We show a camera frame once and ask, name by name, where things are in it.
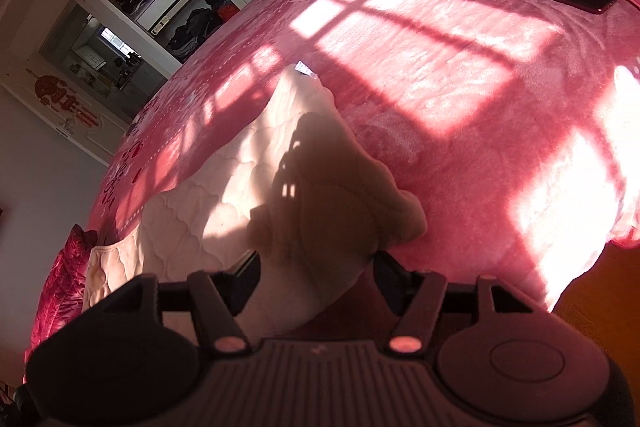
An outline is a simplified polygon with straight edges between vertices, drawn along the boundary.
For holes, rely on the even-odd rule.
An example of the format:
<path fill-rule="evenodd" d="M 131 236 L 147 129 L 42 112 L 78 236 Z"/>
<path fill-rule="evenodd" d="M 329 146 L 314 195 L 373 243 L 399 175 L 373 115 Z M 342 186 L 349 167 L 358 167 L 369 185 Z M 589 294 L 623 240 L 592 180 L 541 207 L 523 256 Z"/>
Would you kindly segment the peach quilted garment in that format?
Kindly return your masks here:
<path fill-rule="evenodd" d="M 289 67 L 255 120 L 192 176 L 152 196 L 126 237 L 93 248 L 84 303 L 143 273 L 182 282 L 256 254 L 259 281 L 236 321 L 259 343 L 313 319 L 374 253 L 426 229 L 419 199 L 363 150 L 331 91 Z"/>

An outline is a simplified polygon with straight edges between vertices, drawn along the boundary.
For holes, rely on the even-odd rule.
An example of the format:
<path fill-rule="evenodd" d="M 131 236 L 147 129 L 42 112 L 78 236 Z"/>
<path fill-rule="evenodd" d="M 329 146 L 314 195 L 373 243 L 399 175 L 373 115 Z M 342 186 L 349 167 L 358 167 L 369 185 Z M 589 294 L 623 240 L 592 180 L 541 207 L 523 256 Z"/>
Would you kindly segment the dark clothes lower shelf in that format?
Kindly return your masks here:
<path fill-rule="evenodd" d="M 240 9 L 231 0 L 203 0 L 204 8 L 193 10 L 169 40 L 168 52 L 184 63 L 220 26 Z"/>

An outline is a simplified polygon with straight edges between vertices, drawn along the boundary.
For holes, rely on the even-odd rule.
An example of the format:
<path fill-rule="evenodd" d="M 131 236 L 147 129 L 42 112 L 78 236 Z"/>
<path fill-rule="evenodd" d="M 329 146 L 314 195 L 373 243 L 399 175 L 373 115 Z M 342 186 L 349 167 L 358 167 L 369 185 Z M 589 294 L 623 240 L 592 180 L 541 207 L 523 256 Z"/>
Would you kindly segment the white door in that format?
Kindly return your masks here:
<path fill-rule="evenodd" d="M 1 84 L 38 118 L 90 157 L 108 166 L 126 124 L 70 80 L 6 66 Z"/>

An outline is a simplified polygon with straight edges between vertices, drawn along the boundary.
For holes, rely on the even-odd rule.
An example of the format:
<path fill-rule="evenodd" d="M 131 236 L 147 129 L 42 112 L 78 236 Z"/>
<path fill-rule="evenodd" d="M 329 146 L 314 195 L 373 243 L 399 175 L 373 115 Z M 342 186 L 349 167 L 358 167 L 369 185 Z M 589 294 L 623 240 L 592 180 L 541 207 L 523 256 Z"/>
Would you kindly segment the pink heart print bedspread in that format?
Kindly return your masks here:
<path fill-rule="evenodd" d="M 254 120 L 285 66 L 332 92 L 416 195 L 398 249 L 456 281 L 491 272 L 554 305 L 607 243 L 639 244 L 639 0 L 253 0 L 132 122 L 89 225 L 103 243 Z"/>

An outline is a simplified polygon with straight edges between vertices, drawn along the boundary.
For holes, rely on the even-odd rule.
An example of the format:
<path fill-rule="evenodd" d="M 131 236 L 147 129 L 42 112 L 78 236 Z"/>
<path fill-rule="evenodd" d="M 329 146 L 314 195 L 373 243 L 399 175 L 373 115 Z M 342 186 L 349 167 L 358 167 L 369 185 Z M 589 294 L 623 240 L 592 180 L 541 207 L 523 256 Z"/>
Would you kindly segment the red chinese knot decoration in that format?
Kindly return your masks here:
<path fill-rule="evenodd" d="M 88 128 L 101 126 L 98 116 L 81 103 L 76 91 L 66 81 L 51 75 L 37 76 L 34 91 L 38 101 L 54 113 L 70 114 Z"/>

